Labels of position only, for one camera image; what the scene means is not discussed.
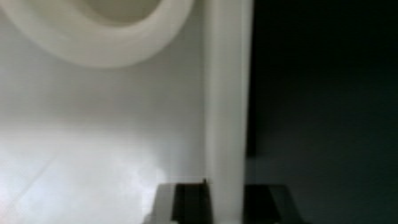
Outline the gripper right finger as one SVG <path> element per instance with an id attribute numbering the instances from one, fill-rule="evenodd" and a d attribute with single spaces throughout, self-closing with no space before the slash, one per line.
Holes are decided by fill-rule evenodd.
<path id="1" fill-rule="evenodd" d="M 244 224 L 310 224 L 285 185 L 249 184 L 246 186 Z"/>

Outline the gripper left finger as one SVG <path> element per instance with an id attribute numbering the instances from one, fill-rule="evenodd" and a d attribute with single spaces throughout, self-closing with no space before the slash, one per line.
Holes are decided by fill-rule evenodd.
<path id="1" fill-rule="evenodd" d="M 164 183 L 159 185 L 155 224 L 210 224 L 207 182 Z"/>

